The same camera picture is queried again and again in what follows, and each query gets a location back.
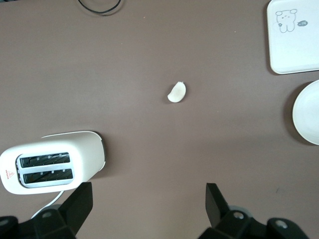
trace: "metal screw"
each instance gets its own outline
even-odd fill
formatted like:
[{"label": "metal screw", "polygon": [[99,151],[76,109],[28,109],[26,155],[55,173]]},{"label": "metal screw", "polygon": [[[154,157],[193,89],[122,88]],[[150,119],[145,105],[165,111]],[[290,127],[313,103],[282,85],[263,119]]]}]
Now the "metal screw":
[{"label": "metal screw", "polygon": [[237,219],[244,219],[244,215],[240,212],[234,212],[234,217]]},{"label": "metal screw", "polygon": [[5,224],[7,224],[9,222],[9,219],[4,219],[2,221],[0,221],[0,227],[4,226]]},{"label": "metal screw", "polygon": [[280,228],[283,228],[283,229],[287,229],[288,228],[288,225],[284,221],[277,220],[277,221],[275,221],[275,223]]},{"label": "metal screw", "polygon": [[42,214],[42,218],[49,218],[51,216],[52,216],[52,213],[50,213],[50,212],[46,212],[46,213]]}]

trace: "red logo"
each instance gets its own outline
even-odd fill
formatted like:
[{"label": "red logo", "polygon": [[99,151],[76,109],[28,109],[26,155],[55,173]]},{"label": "red logo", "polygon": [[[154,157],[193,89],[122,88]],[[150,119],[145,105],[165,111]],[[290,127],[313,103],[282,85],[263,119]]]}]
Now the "red logo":
[{"label": "red logo", "polygon": [[5,170],[5,174],[6,174],[6,178],[9,179],[10,177],[12,177],[14,175],[13,172]]}]

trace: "black cable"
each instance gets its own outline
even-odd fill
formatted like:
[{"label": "black cable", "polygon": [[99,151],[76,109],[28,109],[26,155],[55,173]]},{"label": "black cable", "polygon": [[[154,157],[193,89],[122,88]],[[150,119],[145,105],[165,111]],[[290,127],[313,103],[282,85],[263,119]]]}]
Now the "black cable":
[{"label": "black cable", "polygon": [[93,13],[96,13],[96,14],[105,14],[105,13],[110,12],[110,11],[114,10],[115,8],[117,8],[117,6],[120,4],[120,2],[121,2],[122,0],[119,0],[118,3],[117,3],[114,7],[110,8],[110,9],[107,9],[107,10],[105,10],[105,11],[95,11],[95,10],[92,10],[92,9],[88,8],[86,5],[84,5],[84,4],[81,2],[81,0],[78,0],[78,1],[79,1],[79,3],[80,3],[85,9],[87,9],[87,10],[90,11],[90,12],[93,12]]}]

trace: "white plate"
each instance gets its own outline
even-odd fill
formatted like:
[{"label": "white plate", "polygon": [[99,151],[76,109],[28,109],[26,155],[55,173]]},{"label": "white plate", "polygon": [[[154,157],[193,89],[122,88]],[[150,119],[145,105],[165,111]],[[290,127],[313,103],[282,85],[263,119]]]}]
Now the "white plate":
[{"label": "white plate", "polygon": [[319,145],[319,80],[305,87],[293,108],[293,121],[299,134]]}]

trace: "toaster slot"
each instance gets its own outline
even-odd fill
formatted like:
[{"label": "toaster slot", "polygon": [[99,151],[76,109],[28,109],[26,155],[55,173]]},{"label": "toaster slot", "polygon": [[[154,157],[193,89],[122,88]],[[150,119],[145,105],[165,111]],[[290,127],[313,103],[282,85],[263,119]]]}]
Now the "toaster slot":
[{"label": "toaster slot", "polygon": [[73,179],[72,169],[23,174],[23,180],[25,184],[58,181],[65,179]]},{"label": "toaster slot", "polygon": [[70,155],[68,152],[39,155],[39,156],[32,156],[32,157],[23,157],[23,155],[21,155],[18,158],[18,160],[20,161],[20,166],[22,168],[29,168],[29,167],[52,165],[52,164],[59,164],[59,163],[69,163]]}]

